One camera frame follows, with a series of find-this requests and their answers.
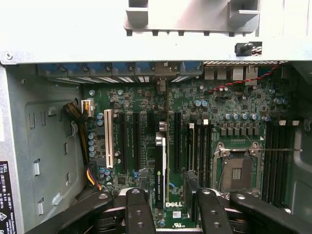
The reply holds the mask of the CPU socket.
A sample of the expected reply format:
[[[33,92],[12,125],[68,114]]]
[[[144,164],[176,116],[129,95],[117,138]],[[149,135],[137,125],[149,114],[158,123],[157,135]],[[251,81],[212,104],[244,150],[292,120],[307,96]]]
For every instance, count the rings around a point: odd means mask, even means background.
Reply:
[[[216,143],[212,151],[211,187],[221,194],[261,194],[262,154],[260,142]]]

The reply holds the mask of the black RAM slot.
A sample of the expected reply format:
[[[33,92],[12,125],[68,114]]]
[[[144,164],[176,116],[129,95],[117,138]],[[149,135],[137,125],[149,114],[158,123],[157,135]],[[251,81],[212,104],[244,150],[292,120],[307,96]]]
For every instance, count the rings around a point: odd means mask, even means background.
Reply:
[[[214,140],[213,140],[214,127],[209,125],[209,188],[214,187],[213,172],[214,172]]]
[[[195,169],[195,124],[189,124],[189,170]]]
[[[300,130],[300,126],[290,126],[289,127],[289,144],[288,147],[290,149],[297,149],[296,146],[296,133]],[[289,209],[292,207],[292,196],[293,196],[293,156],[295,151],[288,152],[288,166],[287,166],[287,183],[286,183],[286,191],[285,191],[285,204]]]
[[[202,187],[206,187],[207,125],[202,126]]]
[[[196,175],[199,185],[201,185],[201,175],[200,175],[200,125],[195,125],[195,147],[196,147]]]
[[[280,130],[280,149],[284,149],[285,147],[285,127],[281,126]],[[284,187],[284,152],[280,152],[280,168],[279,168],[279,203],[283,203],[283,187]]]
[[[273,141],[272,148],[277,149],[278,147],[278,135],[279,130],[278,126],[275,125],[273,128]],[[271,184],[271,203],[274,203],[274,193],[275,193],[275,180],[276,180],[276,161],[277,161],[277,153],[276,151],[272,152],[272,184]]]
[[[271,146],[271,136],[272,128],[271,123],[266,123],[266,138],[265,138],[265,149],[270,148]],[[268,187],[269,187],[269,178],[270,178],[270,160],[271,153],[266,151],[264,153],[264,171],[263,171],[263,186],[262,186],[262,200],[265,202],[268,201]]]

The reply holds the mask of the long black expansion slot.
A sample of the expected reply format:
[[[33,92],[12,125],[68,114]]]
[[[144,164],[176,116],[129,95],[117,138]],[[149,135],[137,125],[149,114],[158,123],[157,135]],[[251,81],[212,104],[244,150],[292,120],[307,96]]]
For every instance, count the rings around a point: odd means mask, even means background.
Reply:
[[[133,113],[134,169],[140,169],[140,114]]]
[[[181,170],[181,113],[174,113],[174,170]]]
[[[122,171],[126,174],[127,167],[127,126],[126,126],[126,114],[119,114],[119,130],[120,130],[120,143],[121,143],[121,163]]]

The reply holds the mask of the white expansion slot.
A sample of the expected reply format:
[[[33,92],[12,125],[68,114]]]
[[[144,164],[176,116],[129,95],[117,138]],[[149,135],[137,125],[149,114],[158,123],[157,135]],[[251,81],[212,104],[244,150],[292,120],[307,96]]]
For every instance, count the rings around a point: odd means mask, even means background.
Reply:
[[[104,130],[105,130],[105,156],[106,167],[113,168],[114,157],[114,136],[113,136],[113,110],[104,110]]]

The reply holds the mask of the thin locking lever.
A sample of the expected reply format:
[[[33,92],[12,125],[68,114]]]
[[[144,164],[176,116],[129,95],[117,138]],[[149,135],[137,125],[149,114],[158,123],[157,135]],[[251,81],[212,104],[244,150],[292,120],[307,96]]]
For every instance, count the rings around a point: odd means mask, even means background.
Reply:
[[[289,148],[283,148],[283,149],[256,149],[256,148],[220,148],[216,152],[222,153],[222,152],[260,152],[260,151],[285,151],[285,152],[302,152],[302,149],[289,149]]]

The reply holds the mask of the green motherboard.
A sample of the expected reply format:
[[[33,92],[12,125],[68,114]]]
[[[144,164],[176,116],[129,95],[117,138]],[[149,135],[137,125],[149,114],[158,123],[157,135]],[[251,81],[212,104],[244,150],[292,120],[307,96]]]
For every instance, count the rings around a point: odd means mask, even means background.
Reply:
[[[97,181],[102,188],[116,194],[123,188],[136,186],[137,172],[134,169],[133,113],[140,114],[140,169],[151,172],[150,205],[154,222],[158,228],[198,227],[191,220],[183,197],[184,172],[189,170],[189,124],[200,125],[200,175],[202,187],[202,126],[207,125],[206,188],[209,188],[209,125],[213,125],[214,147],[219,141],[225,144],[260,142],[265,149],[266,123],[278,126],[278,147],[280,149],[280,128],[285,127],[285,147],[289,148],[289,127],[293,125],[290,113],[290,84],[283,80],[284,68],[272,66],[206,67],[202,75],[195,77],[176,76],[168,85],[168,134],[165,208],[155,206],[155,157],[157,110],[163,98],[157,93],[156,84],[149,76],[136,78],[105,78],[91,87],[88,95],[94,100],[94,116],[87,121],[88,150],[91,161],[96,162]],[[114,157],[113,168],[106,167],[104,110],[113,110]],[[147,113],[153,112],[155,127],[147,127]],[[181,113],[181,170],[174,170],[174,113]],[[119,114],[126,114],[127,126],[127,173],[122,171]],[[268,203],[271,203],[272,152]],[[277,153],[274,203],[286,208],[285,191],[287,183],[288,152],[284,151],[283,203],[279,203],[280,152]]]

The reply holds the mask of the white power connector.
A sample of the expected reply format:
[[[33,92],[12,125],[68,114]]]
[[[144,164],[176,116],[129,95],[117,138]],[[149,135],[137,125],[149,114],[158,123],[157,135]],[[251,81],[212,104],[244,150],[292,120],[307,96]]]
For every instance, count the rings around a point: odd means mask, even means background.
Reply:
[[[87,117],[93,117],[95,112],[95,104],[93,99],[85,99],[81,101],[81,112]]]

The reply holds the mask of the open black PC case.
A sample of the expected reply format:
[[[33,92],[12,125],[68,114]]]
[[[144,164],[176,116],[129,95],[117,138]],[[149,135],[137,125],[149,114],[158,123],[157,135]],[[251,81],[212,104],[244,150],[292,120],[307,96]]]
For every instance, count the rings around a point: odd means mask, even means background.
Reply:
[[[253,43],[252,55],[236,56],[235,45],[247,42]],[[284,68],[292,124],[300,126],[296,146],[303,151],[293,156],[291,209],[273,206],[312,224],[312,38],[152,37],[114,39],[91,51],[70,44],[69,49],[48,45],[31,52],[0,52],[8,79],[23,234],[90,194],[118,196],[120,191],[113,194],[98,183],[98,165],[89,158],[89,117],[81,112],[81,101],[105,78],[149,76],[156,84],[155,63],[163,61],[177,61],[177,76],[191,78],[210,66]],[[251,234],[247,221],[233,218],[230,197],[213,190],[230,215],[234,234]],[[155,225],[156,234],[203,234],[200,221],[195,222],[198,227],[181,229]]]

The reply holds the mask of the grey power supply unit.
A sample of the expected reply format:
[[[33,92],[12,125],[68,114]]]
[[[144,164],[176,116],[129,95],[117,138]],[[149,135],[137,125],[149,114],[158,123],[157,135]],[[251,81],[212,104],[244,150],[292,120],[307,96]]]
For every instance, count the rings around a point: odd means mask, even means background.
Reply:
[[[0,65],[0,234],[23,234],[20,186],[6,69]]]

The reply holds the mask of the grey parts rack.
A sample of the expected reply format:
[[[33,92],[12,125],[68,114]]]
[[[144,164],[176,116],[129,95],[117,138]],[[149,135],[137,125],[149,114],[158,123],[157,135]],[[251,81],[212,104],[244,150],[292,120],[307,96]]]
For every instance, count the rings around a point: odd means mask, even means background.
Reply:
[[[257,30],[261,0],[128,0],[131,31],[244,33]]]

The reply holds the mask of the black intrusion switch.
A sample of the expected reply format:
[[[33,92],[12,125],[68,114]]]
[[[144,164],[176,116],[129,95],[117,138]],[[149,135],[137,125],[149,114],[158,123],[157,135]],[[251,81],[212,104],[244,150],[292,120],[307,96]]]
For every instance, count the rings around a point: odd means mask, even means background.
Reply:
[[[251,56],[254,45],[251,42],[237,43],[234,52],[238,57]]]

